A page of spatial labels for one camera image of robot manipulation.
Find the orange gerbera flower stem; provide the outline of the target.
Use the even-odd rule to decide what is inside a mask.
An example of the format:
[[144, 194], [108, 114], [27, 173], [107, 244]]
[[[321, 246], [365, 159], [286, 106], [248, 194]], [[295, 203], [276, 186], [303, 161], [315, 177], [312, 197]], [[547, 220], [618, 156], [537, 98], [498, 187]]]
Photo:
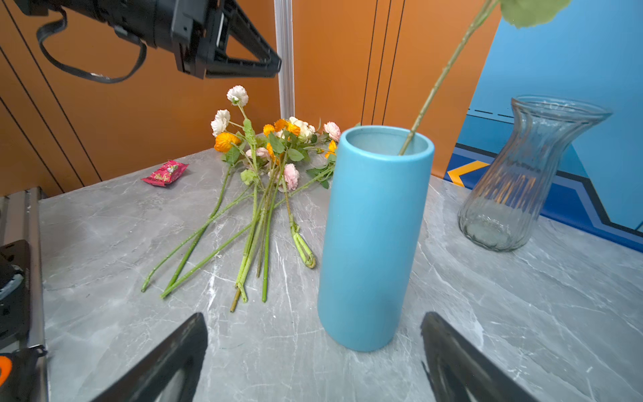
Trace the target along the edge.
[[502, 18], [515, 28], [531, 28], [551, 22], [555, 16], [571, 4], [570, 0], [487, 0], [483, 3], [459, 45], [449, 58], [447, 64], [439, 75], [435, 85], [432, 87], [423, 107], [420, 109], [415, 123], [410, 129], [399, 155], [405, 155], [411, 141], [420, 128], [426, 113], [433, 103], [440, 87], [444, 84], [446, 77], [460, 57], [461, 52], [467, 46], [474, 33], [484, 25], [496, 8], [501, 11]]

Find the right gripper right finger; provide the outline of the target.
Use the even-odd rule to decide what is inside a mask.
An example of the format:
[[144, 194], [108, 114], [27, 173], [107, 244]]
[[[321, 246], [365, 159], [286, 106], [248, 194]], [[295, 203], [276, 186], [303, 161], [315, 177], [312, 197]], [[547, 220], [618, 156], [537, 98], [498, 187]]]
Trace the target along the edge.
[[423, 364], [437, 401], [534, 401], [440, 314], [426, 313], [420, 326]]

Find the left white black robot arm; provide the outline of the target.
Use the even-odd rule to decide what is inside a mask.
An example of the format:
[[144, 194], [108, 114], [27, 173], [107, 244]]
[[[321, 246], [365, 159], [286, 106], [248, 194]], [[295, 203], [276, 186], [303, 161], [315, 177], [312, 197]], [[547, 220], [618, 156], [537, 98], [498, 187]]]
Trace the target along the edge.
[[236, 1], [209, 0], [70, 0], [18, 1], [27, 16], [60, 13], [36, 33], [45, 58], [63, 72], [101, 84], [117, 84], [125, 76], [108, 77], [63, 64], [45, 48], [45, 40], [68, 26], [68, 11], [112, 27], [116, 35], [139, 48], [132, 74], [142, 67], [148, 48], [172, 53], [177, 69], [199, 79], [272, 78], [281, 58]]

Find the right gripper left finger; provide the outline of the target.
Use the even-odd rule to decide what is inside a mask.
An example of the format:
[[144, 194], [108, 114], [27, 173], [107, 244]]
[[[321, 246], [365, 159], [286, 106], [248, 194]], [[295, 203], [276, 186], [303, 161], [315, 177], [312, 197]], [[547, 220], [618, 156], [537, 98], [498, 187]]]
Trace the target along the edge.
[[208, 330], [194, 313], [96, 401], [192, 401], [199, 384]]

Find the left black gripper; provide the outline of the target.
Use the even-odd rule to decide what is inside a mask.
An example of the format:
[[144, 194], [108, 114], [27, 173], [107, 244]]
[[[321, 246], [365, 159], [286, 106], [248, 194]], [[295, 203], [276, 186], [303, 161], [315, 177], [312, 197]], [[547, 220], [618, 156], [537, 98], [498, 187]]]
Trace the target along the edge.
[[[177, 70], [199, 79], [273, 78], [281, 58], [236, 1], [156, 1], [154, 45], [174, 56]], [[254, 56], [228, 55], [230, 39]]]

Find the blue ceramic cylinder vase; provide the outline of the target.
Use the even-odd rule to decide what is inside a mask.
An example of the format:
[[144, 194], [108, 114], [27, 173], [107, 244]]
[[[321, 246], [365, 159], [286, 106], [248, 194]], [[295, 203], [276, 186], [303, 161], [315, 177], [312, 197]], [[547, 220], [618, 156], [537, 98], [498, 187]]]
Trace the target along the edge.
[[336, 150], [317, 311], [345, 348], [395, 336], [415, 259], [435, 145], [398, 127], [343, 133]]

